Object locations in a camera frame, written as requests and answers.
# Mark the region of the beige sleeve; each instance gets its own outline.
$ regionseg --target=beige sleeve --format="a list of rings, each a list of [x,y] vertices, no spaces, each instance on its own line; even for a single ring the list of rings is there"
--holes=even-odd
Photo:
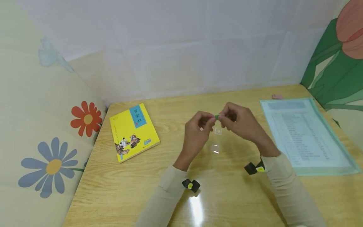
[[[296,176],[290,161],[278,157],[261,157],[278,206],[289,226],[326,226],[313,198]]]
[[[182,182],[187,172],[169,166],[161,177],[160,184],[147,202],[136,221],[137,227],[167,226],[176,204],[184,192]]]

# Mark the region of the person's left hand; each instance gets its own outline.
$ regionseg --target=person's left hand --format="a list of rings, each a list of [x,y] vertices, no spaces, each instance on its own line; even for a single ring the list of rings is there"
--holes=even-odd
[[[198,111],[185,124],[183,149],[174,163],[174,167],[187,171],[190,163],[199,154],[208,141],[209,133],[213,131],[216,119],[213,114]]]

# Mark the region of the person's right hand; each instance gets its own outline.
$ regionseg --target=person's right hand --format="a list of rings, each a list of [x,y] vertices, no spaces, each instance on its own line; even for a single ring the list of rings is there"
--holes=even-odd
[[[224,116],[219,115],[218,117],[222,128],[227,127],[240,137],[255,143],[262,156],[277,157],[280,155],[280,151],[249,108],[228,102],[220,114],[224,114]]]
[[[220,114],[224,114],[218,117],[222,128],[227,127],[246,140],[257,143],[268,137],[249,108],[228,102]]]

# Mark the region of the document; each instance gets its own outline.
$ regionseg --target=document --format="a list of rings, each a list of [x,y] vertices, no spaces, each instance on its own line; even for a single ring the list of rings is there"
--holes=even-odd
[[[260,103],[277,147],[294,168],[354,167],[359,170],[313,99],[264,100]]]

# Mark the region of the yellow flower center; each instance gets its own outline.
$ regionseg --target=yellow flower center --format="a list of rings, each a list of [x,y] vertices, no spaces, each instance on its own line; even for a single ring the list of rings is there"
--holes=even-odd
[[[59,159],[54,159],[50,161],[46,166],[46,172],[47,174],[54,175],[59,171],[61,166],[62,166],[62,161]]]
[[[91,124],[93,120],[93,117],[91,114],[87,114],[84,118],[83,118],[83,121],[85,122],[86,125],[89,125]]]

